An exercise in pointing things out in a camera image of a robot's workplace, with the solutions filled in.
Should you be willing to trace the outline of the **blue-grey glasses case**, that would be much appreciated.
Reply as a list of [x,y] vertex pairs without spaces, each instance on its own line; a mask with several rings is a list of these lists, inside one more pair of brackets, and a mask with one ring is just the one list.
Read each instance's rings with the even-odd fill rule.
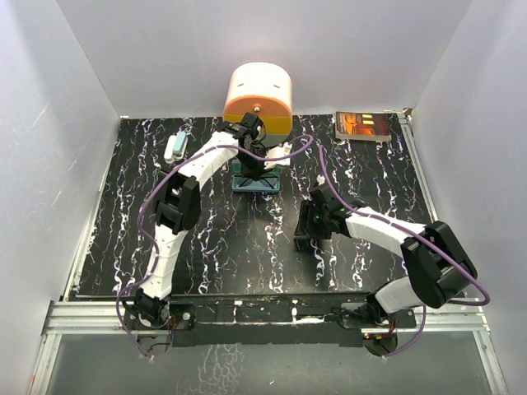
[[239,160],[232,160],[233,175],[231,187],[238,193],[278,193],[281,189],[279,168],[273,168],[260,179],[251,179],[242,175],[242,165]]

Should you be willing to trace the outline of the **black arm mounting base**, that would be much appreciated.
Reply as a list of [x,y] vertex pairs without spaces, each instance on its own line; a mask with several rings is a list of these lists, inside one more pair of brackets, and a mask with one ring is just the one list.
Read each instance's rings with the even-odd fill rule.
[[132,334],[159,331],[178,348],[334,344],[383,356],[397,348],[398,330],[417,323],[411,309],[387,314],[372,300],[364,292],[173,294],[159,300],[140,290],[117,305]]

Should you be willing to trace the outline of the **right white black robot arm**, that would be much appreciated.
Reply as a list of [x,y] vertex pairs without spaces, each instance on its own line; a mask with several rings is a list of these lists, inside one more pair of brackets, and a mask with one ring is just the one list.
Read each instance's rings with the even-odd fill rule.
[[405,277],[370,293],[363,305],[334,309],[341,318],[384,327],[401,310],[440,308],[478,278],[475,266],[446,223],[411,223],[361,203],[344,205],[327,184],[318,184],[301,202],[294,235],[298,239],[327,240],[334,234],[365,240],[394,253],[403,259],[407,270]]

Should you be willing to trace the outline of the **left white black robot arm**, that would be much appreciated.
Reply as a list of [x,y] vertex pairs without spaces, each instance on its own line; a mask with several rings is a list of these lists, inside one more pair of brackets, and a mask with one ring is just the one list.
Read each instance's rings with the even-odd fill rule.
[[238,123],[223,122],[210,139],[186,161],[165,174],[147,199],[155,214],[149,237],[151,257],[146,280],[134,296],[132,315],[151,328],[162,328],[170,318],[168,297],[181,245],[201,215],[201,190],[229,160],[241,154],[251,165],[262,166],[259,141],[265,136],[263,121],[247,113]]

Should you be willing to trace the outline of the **black sunglasses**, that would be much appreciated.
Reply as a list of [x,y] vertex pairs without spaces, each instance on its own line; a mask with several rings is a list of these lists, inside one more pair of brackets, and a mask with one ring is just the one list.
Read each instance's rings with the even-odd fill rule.
[[240,190],[271,193],[280,189],[279,182],[280,178],[278,175],[267,173],[259,179],[239,177],[236,180],[236,187]]

